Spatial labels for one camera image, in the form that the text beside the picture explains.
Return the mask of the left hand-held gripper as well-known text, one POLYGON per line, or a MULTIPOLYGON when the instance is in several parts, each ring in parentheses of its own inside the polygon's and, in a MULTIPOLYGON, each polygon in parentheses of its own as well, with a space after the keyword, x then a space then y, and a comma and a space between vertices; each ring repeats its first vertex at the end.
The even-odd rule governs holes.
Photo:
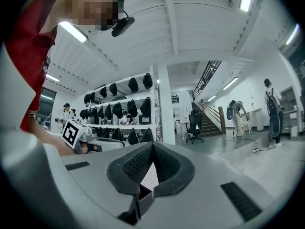
POLYGON ((125 143, 120 140, 98 137, 92 133, 92 129, 76 120, 68 120, 65 124, 62 140, 72 148, 74 154, 86 154, 92 152, 101 152, 102 148, 122 148, 125 143))

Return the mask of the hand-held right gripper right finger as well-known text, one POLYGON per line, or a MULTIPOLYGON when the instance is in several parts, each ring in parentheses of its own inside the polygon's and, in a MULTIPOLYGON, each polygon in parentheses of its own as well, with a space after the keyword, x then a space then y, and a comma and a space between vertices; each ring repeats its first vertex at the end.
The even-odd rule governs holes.
POLYGON ((256 181, 218 156, 164 144, 188 158, 195 167, 192 181, 179 194, 155 198, 140 220, 142 229, 261 229, 286 203, 286 194, 278 199, 256 181), (222 189, 234 182, 261 210, 246 221, 222 189))

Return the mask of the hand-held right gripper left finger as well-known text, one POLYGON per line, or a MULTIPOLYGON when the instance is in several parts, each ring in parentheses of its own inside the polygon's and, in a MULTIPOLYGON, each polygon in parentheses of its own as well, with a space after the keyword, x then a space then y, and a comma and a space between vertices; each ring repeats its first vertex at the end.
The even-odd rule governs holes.
POLYGON ((122 172, 152 142, 95 154, 61 157, 64 226, 154 226, 153 207, 140 217, 139 186, 122 172))

